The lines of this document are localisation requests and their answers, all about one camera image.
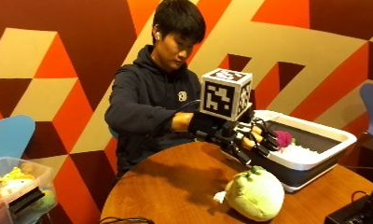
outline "toy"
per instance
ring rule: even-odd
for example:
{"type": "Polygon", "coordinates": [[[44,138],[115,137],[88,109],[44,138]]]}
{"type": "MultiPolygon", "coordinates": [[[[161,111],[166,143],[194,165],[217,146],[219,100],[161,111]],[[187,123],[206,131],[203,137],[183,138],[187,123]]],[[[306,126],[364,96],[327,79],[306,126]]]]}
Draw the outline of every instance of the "toy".
{"type": "Polygon", "coordinates": [[[53,204],[56,204],[53,191],[44,189],[42,193],[45,196],[37,200],[29,207],[36,210],[48,210],[53,204]]]}
{"type": "Polygon", "coordinates": [[[225,191],[227,204],[248,219],[267,221],[278,214],[284,199],[283,187],[260,166],[235,175],[225,191]]]}
{"type": "Polygon", "coordinates": [[[5,197],[18,190],[34,179],[33,175],[25,175],[20,168],[13,167],[10,172],[0,177],[0,196],[5,197]]]}

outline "pink object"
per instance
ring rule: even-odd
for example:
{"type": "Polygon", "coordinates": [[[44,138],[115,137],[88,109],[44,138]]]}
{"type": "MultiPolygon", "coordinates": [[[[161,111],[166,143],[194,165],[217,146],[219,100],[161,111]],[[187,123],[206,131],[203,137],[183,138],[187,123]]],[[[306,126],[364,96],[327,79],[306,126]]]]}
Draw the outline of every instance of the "pink object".
{"type": "Polygon", "coordinates": [[[276,139],[275,142],[279,147],[287,147],[291,141],[291,135],[287,132],[283,131],[274,131],[276,133],[276,139]]]}

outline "colorful wall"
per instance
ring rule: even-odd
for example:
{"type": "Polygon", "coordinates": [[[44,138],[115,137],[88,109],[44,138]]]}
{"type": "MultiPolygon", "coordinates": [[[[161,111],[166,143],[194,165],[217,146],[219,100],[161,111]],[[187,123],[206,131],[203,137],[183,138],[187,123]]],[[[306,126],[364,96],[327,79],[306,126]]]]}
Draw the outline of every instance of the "colorful wall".
{"type": "MultiPolygon", "coordinates": [[[[359,134],[373,82],[373,0],[194,0],[207,23],[189,66],[252,73],[251,102],[359,134]]],[[[50,166],[53,223],[97,223],[114,175],[102,120],[115,69],[150,43],[158,0],[0,1],[0,118],[36,120],[24,158],[50,166]]]]}

